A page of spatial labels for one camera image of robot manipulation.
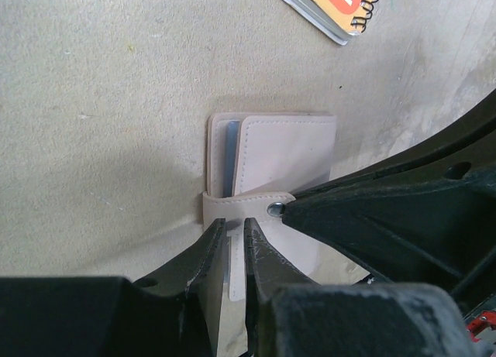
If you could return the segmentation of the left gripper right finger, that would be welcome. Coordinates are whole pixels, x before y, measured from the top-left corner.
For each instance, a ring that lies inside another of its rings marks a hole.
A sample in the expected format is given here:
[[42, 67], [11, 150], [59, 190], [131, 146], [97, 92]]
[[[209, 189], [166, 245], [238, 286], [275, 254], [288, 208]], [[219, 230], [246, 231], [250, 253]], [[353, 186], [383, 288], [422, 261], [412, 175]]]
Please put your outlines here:
[[249, 356], [475, 356], [457, 306], [421, 283], [319, 285], [244, 222]]

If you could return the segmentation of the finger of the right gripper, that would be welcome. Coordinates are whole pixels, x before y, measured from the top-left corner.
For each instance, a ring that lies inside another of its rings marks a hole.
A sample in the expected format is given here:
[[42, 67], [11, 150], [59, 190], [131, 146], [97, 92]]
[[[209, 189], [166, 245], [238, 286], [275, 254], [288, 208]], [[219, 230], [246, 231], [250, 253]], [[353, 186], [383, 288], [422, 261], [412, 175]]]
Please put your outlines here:
[[311, 197], [363, 180], [376, 180], [414, 170], [456, 153], [495, 130], [495, 98], [486, 97], [466, 114], [435, 135], [400, 153], [352, 174], [299, 192]]
[[391, 282], [460, 295], [495, 286], [495, 170], [414, 171], [286, 207], [286, 225]]

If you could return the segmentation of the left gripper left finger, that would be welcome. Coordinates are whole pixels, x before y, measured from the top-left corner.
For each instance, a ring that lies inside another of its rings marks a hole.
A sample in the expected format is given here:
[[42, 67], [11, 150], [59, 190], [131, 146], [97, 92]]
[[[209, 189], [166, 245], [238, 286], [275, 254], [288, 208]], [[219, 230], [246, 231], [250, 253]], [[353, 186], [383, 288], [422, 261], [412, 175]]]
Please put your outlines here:
[[4, 277], [3, 356], [214, 356], [226, 224], [136, 281]]

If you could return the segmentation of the orange spiral notebook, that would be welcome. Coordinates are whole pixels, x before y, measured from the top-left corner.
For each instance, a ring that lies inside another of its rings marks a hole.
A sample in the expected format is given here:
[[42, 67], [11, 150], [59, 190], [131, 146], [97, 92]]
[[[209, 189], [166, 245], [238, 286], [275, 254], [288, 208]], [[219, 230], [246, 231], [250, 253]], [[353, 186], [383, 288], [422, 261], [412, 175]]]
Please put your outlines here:
[[282, 0], [332, 41], [345, 46], [363, 33], [379, 0]]

